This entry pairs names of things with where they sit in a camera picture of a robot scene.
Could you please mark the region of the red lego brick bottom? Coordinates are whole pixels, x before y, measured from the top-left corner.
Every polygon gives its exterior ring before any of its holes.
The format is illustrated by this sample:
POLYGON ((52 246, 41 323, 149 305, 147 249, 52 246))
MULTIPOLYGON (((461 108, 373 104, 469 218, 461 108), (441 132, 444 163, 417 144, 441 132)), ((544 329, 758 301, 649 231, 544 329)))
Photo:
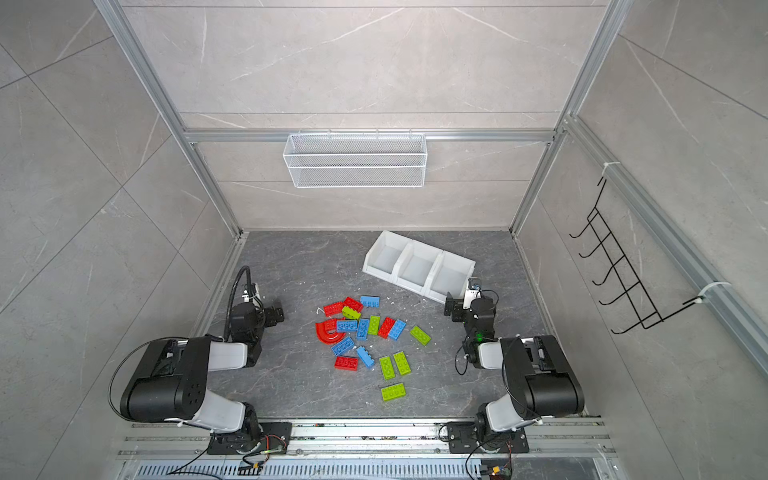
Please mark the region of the red lego brick bottom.
POLYGON ((343 371, 356 371, 358 369, 358 359, 346 356, 337 356, 334 368, 343 371))

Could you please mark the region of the aluminium front rail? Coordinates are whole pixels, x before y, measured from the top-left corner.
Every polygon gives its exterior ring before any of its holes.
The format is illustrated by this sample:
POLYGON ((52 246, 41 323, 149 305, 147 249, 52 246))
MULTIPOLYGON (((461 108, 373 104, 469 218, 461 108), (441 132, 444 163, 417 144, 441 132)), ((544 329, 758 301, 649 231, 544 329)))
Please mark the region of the aluminium front rail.
POLYGON ((109 479, 622 479, 599 417, 476 435, 467 418, 270 419, 283 439, 216 455, 203 432, 133 424, 109 479))

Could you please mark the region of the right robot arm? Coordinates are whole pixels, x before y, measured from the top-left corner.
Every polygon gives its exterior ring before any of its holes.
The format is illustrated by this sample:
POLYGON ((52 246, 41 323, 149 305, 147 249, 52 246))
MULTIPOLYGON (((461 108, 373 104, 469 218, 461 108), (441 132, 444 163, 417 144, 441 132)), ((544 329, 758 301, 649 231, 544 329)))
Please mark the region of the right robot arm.
POLYGON ((457 354, 465 366, 501 374, 504 393, 479 408, 477 439, 582 413, 583 389, 555 336, 497 337, 496 310, 497 300, 481 290, 469 290, 463 299, 448 295, 444 305, 444 314, 464 327, 457 354))

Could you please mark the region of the green lego brick top pile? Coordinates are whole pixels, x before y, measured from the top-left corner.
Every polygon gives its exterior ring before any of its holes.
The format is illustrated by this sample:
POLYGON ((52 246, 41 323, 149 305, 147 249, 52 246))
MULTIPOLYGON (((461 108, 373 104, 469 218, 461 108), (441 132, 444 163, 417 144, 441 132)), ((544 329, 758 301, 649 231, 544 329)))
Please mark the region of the green lego brick top pile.
POLYGON ((342 315, 345 319, 348 320, 359 320, 361 318, 361 313, 354 310, 353 308, 350 308, 348 306, 344 306, 342 308, 342 315))

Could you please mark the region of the white three-compartment bin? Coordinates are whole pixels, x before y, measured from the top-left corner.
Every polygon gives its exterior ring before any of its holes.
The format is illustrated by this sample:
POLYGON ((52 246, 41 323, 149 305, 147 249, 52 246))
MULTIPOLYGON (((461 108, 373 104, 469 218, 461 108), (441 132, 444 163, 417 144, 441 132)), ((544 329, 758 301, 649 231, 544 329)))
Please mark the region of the white three-compartment bin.
POLYGON ((462 297, 476 262, 405 236, 383 231, 366 253, 362 272, 438 303, 462 297))

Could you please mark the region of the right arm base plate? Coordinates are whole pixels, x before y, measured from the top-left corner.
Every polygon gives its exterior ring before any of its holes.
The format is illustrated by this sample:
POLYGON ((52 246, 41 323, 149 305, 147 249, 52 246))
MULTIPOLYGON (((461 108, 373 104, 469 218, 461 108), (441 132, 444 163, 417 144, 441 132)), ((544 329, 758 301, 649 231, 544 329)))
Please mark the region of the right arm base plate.
POLYGON ((530 451, 523 430, 494 432, 472 422, 448 422, 439 428, 437 436, 448 444, 453 454, 524 454, 530 451))

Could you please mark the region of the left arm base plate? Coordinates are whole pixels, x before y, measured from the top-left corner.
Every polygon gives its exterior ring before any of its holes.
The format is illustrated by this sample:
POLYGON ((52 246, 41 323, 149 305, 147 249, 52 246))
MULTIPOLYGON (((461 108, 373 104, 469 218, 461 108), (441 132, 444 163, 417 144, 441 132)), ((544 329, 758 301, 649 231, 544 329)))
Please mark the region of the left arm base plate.
POLYGON ((285 451, 293 424, 288 421, 265 422, 258 427, 243 427, 233 433, 213 433, 207 448, 209 455, 260 454, 285 451))

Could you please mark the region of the green lego brick bottom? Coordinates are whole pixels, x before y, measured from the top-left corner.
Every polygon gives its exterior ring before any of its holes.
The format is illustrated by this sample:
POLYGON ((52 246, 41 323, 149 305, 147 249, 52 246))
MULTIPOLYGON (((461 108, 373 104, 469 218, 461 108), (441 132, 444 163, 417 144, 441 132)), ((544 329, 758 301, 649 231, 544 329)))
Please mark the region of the green lego brick bottom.
POLYGON ((389 385, 381 389, 381 396, 384 402, 403 398, 406 394, 406 388, 403 383, 389 385))

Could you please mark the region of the blue lego brick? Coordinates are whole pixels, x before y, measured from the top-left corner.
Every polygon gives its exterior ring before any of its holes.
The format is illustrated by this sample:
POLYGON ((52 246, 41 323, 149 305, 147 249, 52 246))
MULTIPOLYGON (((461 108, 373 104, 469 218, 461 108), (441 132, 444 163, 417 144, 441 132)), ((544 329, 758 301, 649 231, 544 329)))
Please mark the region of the blue lego brick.
POLYGON ((363 346, 357 347, 356 353, 366 368, 373 368, 375 361, 371 354, 363 346))
POLYGON ((369 324, 370 320, 366 318, 358 321, 358 328, 355 336, 357 340, 365 341, 367 339, 369 324))
POLYGON ((357 320, 341 320, 336 321, 336 331, 340 333, 356 332, 358 330, 357 320))
POLYGON ((349 336, 344 336, 342 340, 331 347, 335 356, 343 356, 350 350, 355 348, 354 340, 349 336))
POLYGON ((388 333, 388 338, 393 341, 398 340, 399 337, 402 335, 403 331, 405 330, 405 327, 406 327, 405 321, 400 319, 396 320, 388 333))
POLYGON ((361 295, 359 302, 366 308, 379 308, 380 298, 378 296, 361 295))

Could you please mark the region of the red arch lego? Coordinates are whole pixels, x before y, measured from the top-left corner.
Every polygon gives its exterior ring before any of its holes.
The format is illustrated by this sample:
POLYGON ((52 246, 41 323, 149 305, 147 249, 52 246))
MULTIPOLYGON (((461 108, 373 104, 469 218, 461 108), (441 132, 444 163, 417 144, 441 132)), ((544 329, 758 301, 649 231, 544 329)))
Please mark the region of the red arch lego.
POLYGON ((337 320, 327 319, 315 324, 317 338, 324 344, 334 345, 342 341, 345 337, 343 332, 337 330, 337 320))

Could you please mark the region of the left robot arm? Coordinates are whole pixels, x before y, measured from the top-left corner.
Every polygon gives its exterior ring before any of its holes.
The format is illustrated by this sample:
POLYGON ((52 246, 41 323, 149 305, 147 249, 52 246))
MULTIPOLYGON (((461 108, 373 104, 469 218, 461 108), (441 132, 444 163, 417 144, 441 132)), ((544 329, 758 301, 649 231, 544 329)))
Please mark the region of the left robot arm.
POLYGON ((209 390, 208 374, 255 366, 265 330, 284 319, 279 304, 243 302, 229 310, 225 338, 163 337, 141 345, 143 355, 119 404, 111 408, 126 421, 181 423, 214 436, 260 436, 255 408, 209 390))

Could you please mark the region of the red lego brick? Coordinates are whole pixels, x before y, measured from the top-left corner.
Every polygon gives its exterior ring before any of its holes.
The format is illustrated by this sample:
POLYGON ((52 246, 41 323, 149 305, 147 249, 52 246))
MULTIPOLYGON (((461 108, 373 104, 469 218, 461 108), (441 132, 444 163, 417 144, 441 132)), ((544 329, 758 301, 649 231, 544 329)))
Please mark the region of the red lego brick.
POLYGON ((347 297, 344 300, 344 305, 352 310, 355 310, 358 313, 361 313, 364 308, 362 303, 353 299, 352 297, 347 297))
POLYGON ((380 327, 378 329, 378 336, 380 338, 382 338, 382 339, 388 339, 389 335, 390 335, 390 332, 391 332, 392 328, 394 327, 395 323, 396 323, 396 321, 394 319, 392 319, 390 317, 386 317, 382 321, 382 323, 381 323, 381 325, 380 325, 380 327))
POLYGON ((335 302, 323 307, 323 313, 327 318, 341 315, 345 304, 343 302, 335 302))
POLYGON ((334 368, 343 371, 356 371, 358 369, 358 359, 346 356, 337 356, 334 368))

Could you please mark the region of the blue lego brick top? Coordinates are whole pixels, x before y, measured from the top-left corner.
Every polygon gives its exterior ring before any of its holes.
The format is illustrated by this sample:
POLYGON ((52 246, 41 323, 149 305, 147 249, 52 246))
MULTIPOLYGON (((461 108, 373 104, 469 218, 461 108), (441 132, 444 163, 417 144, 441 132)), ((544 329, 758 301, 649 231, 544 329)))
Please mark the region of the blue lego brick top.
POLYGON ((378 296, 361 295, 359 302, 366 308, 379 308, 380 298, 378 296))

